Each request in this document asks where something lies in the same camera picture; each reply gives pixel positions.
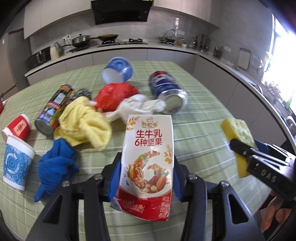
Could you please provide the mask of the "person's right hand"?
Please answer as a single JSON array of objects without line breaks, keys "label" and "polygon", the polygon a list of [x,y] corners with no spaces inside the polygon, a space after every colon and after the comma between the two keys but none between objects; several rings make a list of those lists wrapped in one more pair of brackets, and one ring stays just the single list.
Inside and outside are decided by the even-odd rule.
[{"label": "person's right hand", "polygon": [[261,215],[261,224],[260,224],[261,232],[265,232],[268,228],[270,228],[271,223],[274,219],[280,225],[282,225],[287,220],[287,218],[290,216],[290,213],[292,212],[291,208],[276,209],[281,201],[283,201],[283,199],[279,196],[276,196],[268,204],[267,208],[265,209],[265,211]]}]

